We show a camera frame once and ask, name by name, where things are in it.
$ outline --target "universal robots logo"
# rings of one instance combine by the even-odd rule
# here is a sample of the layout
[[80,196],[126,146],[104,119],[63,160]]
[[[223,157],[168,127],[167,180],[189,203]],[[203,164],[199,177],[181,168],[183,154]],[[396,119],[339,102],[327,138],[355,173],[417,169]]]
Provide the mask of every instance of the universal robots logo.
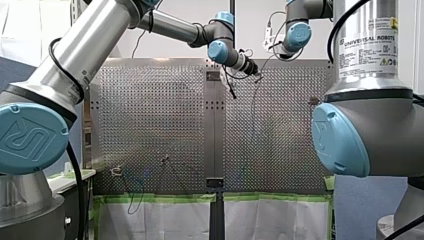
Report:
[[23,117],[16,117],[0,130],[0,151],[25,160],[38,161],[52,142],[51,129]]

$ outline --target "perforated metal panel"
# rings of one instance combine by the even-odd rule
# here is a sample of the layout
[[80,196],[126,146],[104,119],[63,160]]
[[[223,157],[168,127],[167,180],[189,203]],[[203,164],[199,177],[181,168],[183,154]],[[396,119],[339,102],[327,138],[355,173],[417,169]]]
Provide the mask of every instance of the perforated metal panel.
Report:
[[97,194],[204,192],[204,66],[112,60],[100,70]]
[[226,190],[322,193],[328,172],[312,145],[310,98],[322,99],[331,69],[326,61],[267,66],[259,84],[236,82],[237,100],[227,95]]
[[96,194],[199,193],[211,176],[225,191],[325,191],[310,98],[331,86],[328,63],[271,60],[260,85],[235,82],[236,100],[205,85],[210,70],[204,59],[108,60],[91,86]]

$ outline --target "blue joint cap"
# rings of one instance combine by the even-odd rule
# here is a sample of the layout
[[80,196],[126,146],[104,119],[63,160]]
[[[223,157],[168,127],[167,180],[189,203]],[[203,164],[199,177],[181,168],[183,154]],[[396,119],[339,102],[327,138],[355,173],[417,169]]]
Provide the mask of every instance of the blue joint cap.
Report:
[[228,58],[228,47],[220,40],[215,40],[209,44],[208,56],[212,61],[224,64]]
[[215,15],[215,19],[224,21],[234,26],[234,16],[233,14],[229,12],[225,12],[225,11],[219,12]]
[[41,171],[65,152],[68,126],[55,111],[35,103],[0,106],[0,173]]
[[308,44],[312,37],[309,24],[298,22],[287,31],[287,50],[297,52]]
[[335,174],[366,177],[370,174],[367,150],[355,126],[336,106],[315,108],[312,138],[318,157]]

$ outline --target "black cable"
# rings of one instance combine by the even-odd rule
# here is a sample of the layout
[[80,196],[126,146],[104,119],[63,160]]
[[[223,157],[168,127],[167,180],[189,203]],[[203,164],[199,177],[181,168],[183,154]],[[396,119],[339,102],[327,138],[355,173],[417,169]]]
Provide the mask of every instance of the black cable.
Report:
[[[202,29],[202,37],[203,37],[203,39],[205,40],[205,42],[207,43],[207,44],[209,44],[209,40],[208,40],[208,35],[206,34],[206,29],[205,29],[205,26],[203,26],[202,24],[200,24],[200,23],[193,23],[193,25],[198,25],[198,26],[200,26],[200,28]],[[197,38],[196,38],[196,41],[194,41],[194,43],[195,42],[197,42],[197,40],[199,39],[199,32],[197,32]]]
[[270,24],[271,23],[271,21],[272,21],[272,17],[274,17],[274,15],[276,15],[276,14],[286,14],[286,12],[283,12],[283,11],[276,11],[276,12],[273,12],[270,16],[269,16],[269,18],[268,18],[268,23]]
[[69,159],[72,164],[72,168],[74,169],[75,179],[77,182],[77,190],[78,190],[78,209],[79,209],[79,225],[78,225],[78,240],[84,239],[84,230],[85,230],[85,201],[84,201],[84,182],[82,181],[81,171],[79,168],[77,157],[75,156],[74,150],[72,149],[72,145],[68,142],[68,146],[66,147],[66,151],[68,152]]
[[69,78],[69,80],[72,81],[72,83],[74,83],[74,85],[77,87],[78,93],[80,95],[80,99],[78,100],[77,103],[82,102],[82,100],[84,100],[84,89],[82,88],[81,84],[78,82],[77,79],[75,79],[74,76],[72,76],[71,73],[69,73],[68,71],[66,71],[62,65],[59,63],[59,61],[57,60],[56,56],[54,55],[54,45],[60,41],[61,38],[56,38],[54,39],[50,45],[49,45],[49,55],[50,58],[53,60],[54,64],[56,65],[57,68],[59,68],[59,70],[65,74],[65,76],[67,76]]
[[233,75],[231,75],[230,73],[227,72],[227,67],[226,66],[222,65],[222,67],[224,68],[225,75],[226,76],[230,76],[231,78],[234,78],[234,79],[237,79],[237,80],[243,80],[243,79],[246,79],[246,78],[250,77],[250,75],[246,75],[244,77],[233,76]]
[[418,217],[417,219],[415,219],[414,221],[408,223],[407,225],[405,225],[404,227],[400,228],[399,230],[397,230],[396,232],[392,233],[390,236],[388,236],[386,239],[384,240],[393,240],[397,237],[399,237],[400,235],[406,233],[407,231],[413,229],[414,227],[420,225],[424,223],[424,215],[421,217]]
[[[257,84],[260,80],[262,80],[264,78],[264,74],[263,71],[265,69],[266,64],[269,62],[269,60],[271,60],[271,58],[273,58],[274,55],[271,55],[265,62],[264,65],[262,65],[261,68],[261,77],[259,79],[257,79],[255,81],[255,84]],[[255,140],[255,135],[256,135],[256,95],[258,93],[259,87],[261,86],[262,82],[259,82],[259,84],[256,85],[255,91],[253,92],[253,97],[252,97],[252,103],[250,104],[250,116],[252,119],[252,134],[251,134],[251,144],[253,145],[253,141]]]
[[424,98],[422,98],[420,95],[414,93],[413,96],[414,96],[415,99],[417,99],[417,100],[419,100],[421,102],[424,102]]
[[327,42],[327,54],[331,63],[334,63],[334,58],[332,53],[333,39],[339,33],[340,29],[343,27],[347,19],[349,19],[349,17],[352,16],[352,14],[354,14],[359,8],[361,8],[363,5],[365,5],[369,1],[370,0],[360,0],[357,3],[355,3],[355,5],[353,5],[349,10],[347,10],[347,12],[345,12],[343,16],[334,25],[333,30],[331,30],[330,37],[328,38],[328,42]]
[[155,18],[153,17],[153,10],[154,9],[151,9],[149,11],[149,33],[152,33],[153,26],[155,25]]
[[231,86],[230,81],[228,81],[228,73],[227,73],[227,67],[223,66],[225,71],[225,79],[227,80],[227,85],[230,87],[230,93],[233,96],[233,99],[237,99],[236,93],[234,92],[233,86]]
[[[163,2],[163,0],[161,0],[159,3],[158,3],[158,5],[156,6],[156,8],[152,8],[152,9],[150,9],[149,10],[149,33],[150,32],[152,32],[152,30],[153,30],[153,23],[154,23],[154,17],[153,17],[153,10],[155,10],[155,9],[159,9],[159,7],[160,7],[160,5],[162,4],[162,2]],[[138,37],[138,39],[137,39],[137,43],[136,43],[136,45],[135,45],[135,47],[134,47],[134,50],[133,50],[133,52],[132,52],[132,54],[131,54],[131,58],[134,58],[134,55],[135,55],[135,52],[137,51],[137,48],[138,48],[138,45],[140,44],[140,39],[144,36],[144,34],[146,34],[146,30],[144,30],[141,34],[140,34],[140,36]]]
[[138,37],[137,44],[135,45],[133,53],[131,54],[131,58],[134,58],[135,52],[137,51],[138,45],[140,44],[140,39],[144,36],[144,34],[146,34],[146,30],[144,30],[143,33],[141,33],[141,35]]
[[142,184],[141,197],[140,197],[140,201],[138,202],[137,208],[133,212],[131,212],[130,210],[134,202],[134,196],[135,196],[135,193],[133,193],[131,196],[130,206],[128,207],[128,210],[127,210],[128,215],[134,215],[136,212],[138,212],[138,209],[140,208],[141,202],[143,201],[143,197],[144,197],[144,183]]

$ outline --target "white cloth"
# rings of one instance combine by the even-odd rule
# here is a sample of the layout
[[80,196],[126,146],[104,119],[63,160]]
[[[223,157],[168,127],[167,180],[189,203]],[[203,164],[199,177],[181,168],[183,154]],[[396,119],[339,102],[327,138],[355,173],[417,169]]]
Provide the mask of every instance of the white cloth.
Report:
[[[136,211],[134,200],[130,213]],[[99,240],[209,240],[210,203],[128,203],[100,208]]]
[[228,240],[327,240],[330,204],[261,199],[225,203]]

